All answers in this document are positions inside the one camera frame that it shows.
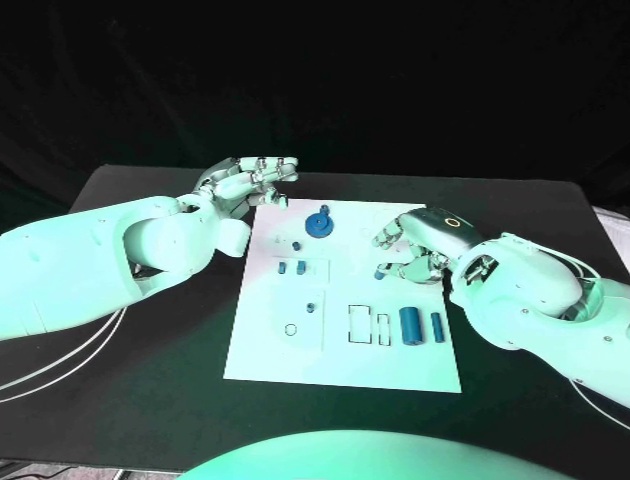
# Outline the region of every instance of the black backdrop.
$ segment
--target black backdrop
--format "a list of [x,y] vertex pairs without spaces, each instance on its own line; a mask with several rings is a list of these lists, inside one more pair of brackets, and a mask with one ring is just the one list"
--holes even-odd
[[69,3],[0,5],[0,231],[102,164],[240,155],[573,180],[630,211],[630,0]]

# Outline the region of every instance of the small blue part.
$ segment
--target small blue part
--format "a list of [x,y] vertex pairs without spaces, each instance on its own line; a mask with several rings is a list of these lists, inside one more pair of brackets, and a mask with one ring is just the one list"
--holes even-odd
[[415,307],[400,309],[400,332],[405,345],[419,345],[422,340],[422,326],[419,324],[419,312]]
[[328,205],[321,205],[318,213],[309,215],[304,221],[304,229],[314,238],[324,238],[332,232],[332,220],[328,216]]
[[436,312],[432,313],[433,341],[443,343],[443,329],[441,328],[441,317]]

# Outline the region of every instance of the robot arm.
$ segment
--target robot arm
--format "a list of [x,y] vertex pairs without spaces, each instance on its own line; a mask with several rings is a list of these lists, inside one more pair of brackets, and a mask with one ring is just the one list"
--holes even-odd
[[[400,238],[416,258],[379,265],[379,274],[435,283],[448,271],[451,301],[484,339],[530,351],[569,380],[630,408],[630,286],[511,234],[482,241],[472,225],[439,208],[402,214],[373,245],[389,248]],[[576,277],[562,260],[592,277]]]
[[[210,168],[194,191],[34,222],[0,236],[0,340],[74,327],[239,257],[249,205],[278,204],[272,182],[296,159],[246,157]],[[133,272],[135,265],[141,270]]]

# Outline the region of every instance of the black table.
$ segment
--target black table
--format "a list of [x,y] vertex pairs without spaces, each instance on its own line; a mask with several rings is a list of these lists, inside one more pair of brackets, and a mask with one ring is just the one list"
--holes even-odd
[[[105,166],[71,211],[178,196],[198,175],[198,170]],[[487,236],[508,231],[630,282],[570,183],[304,173],[281,187],[292,198],[442,206]],[[592,410],[533,355],[481,339],[449,303],[462,394],[223,380],[243,266],[244,259],[216,253],[190,281],[129,308],[110,343],[77,373],[0,405],[0,458],[181,471],[285,434],[373,429],[479,445],[580,478],[630,474],[630,432]],[[96,321],[0,343],[0,384],[57,358],[99,326]],[[589,396],[630,423],[630,411]]]

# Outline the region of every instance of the paper sheet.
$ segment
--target paper sheet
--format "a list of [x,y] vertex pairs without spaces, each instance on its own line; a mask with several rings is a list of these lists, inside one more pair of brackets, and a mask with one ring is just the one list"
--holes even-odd
[[[322,204],[334,230],[315,239],[304,221]],[[291,200],[283,211],[257,207],[226,379],[461,392],[441,283],[373,276],[377,264],[413,257],[407,242],[383,251],[371,247],[371,238],[400,213],[423,206]],[[299,260],[304,275],[296,274]],[[399,309],[406,306],[420,312],[425,343],[416,346],[402,343]],[[443,343],[433,341],[432,312],[441,315]]]

